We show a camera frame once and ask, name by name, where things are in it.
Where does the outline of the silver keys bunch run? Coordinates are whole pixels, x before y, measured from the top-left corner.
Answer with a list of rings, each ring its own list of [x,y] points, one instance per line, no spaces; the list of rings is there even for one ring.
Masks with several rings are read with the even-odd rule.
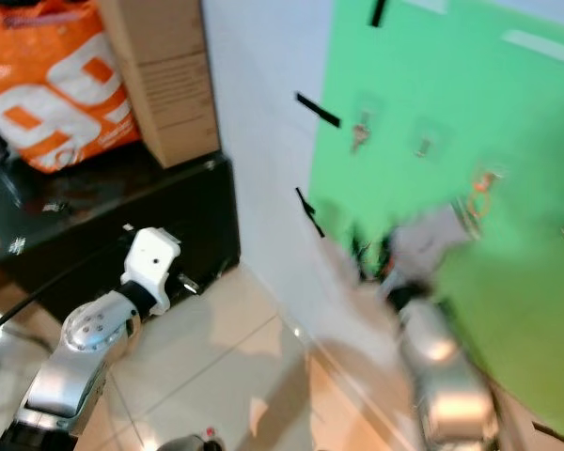
[[[351,128],[352,132],[352,146],[351,154],[358,154],[361,147],[365,145],[368,139],[371,137],[371,129],[369,128],[369,121],[371,120],[372,113],[368,109],[364,109],[360,113],[359,119],[355,121]]]

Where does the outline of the black tape strip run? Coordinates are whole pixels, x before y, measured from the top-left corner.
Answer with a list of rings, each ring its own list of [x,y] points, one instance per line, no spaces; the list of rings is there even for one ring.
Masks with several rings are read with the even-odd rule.
[[[381,26],[384,21],[386,5],[388,5],[388,0],[372,0],[372,8],[369,10],[369,26]]]
[[[320,117],[321,120],[324,121],[324,123],[329,124],[330,126],[334,126],[334,128],[341,128],[341,117],[334,115],[334,113],[331,113],[330,111],[328,111],[328,109],[321,107],[320,104],[312,101],[303,93],[295,91],[295,99],[304,107],[306,107],[309,112],[312,112],[313,115]]]
[[[304,193],[301,192],[301,189],[298,188],[298,186],[295,186],[294,192],[300,199],[301,207],[303,207],[303,211],[308,222],[315,227],[318,237],[325,238],[326,235],[324,233],[324,229],[321,227],[320,223],[317,222],[316,208],[308,202],[308,199],[305,197]]]

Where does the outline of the black cabinet with glass top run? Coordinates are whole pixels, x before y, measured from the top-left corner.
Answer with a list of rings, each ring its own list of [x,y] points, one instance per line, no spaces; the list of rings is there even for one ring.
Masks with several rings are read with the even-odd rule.
[[[124,148],[44,175],[0,163],[0,270],[56,319],[118,287],[136,229],[180,242],[175,267],[205,289],[239,263],[233,164],[213,153],[164,168]]]

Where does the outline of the grey robot foot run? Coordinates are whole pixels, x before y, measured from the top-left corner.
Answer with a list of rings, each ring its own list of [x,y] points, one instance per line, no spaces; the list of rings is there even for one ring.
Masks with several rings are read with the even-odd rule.
[[[216,429],[208,427],[203,432],[162,443],[156,451],[225,451],[225,444],[217,437]]]

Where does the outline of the tall brown cardboard box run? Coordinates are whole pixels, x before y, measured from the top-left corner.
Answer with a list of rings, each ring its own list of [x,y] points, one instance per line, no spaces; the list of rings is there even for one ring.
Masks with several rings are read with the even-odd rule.
[[[137,129],[162,167],[219,150],[203,0],[97,0]]]

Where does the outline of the green backdrop sheet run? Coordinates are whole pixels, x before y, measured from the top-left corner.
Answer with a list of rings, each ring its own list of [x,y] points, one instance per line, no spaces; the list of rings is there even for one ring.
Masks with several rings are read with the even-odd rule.
[[[475,243],[454,250],[436,285],[474,357],[564,435],[564,63],[502,39],[522,30],[564,44],[564,0],[541,16],[495,0],[451,0],[435,14],[389,0],[335,0],[308,201],[339,243],[375,241],[453,199],[479,169],[502,177]],[[376,96],[371,137],[351,154],[356,96]],[[414,127],[438,141],[414,155]]]

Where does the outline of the orange white shopping bag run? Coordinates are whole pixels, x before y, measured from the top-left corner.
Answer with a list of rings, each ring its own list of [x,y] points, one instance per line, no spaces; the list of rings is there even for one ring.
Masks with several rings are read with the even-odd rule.
[[[0,0],[0,138],[46,175],[140,141],[97,0]]]

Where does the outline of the short white tape strip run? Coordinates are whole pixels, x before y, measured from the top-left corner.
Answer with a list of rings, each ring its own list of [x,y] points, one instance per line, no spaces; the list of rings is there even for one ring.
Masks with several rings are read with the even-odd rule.
[[[449,13],[451,0],[402,0],[403,3],[415,6],[415,8],[423,8],[424,11],[428,11],[435,14],[441,14],[441,16],[446,16]]]

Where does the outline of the long white tape strip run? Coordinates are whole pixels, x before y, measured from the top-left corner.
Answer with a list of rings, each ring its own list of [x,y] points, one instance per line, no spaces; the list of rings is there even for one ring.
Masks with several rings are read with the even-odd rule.
[[[505,42],[528,49],[535,53],[543,54],[564,63],[564,44],[546,39],[543,36],[526,33],[522,30],[507,30],[502,34]]]

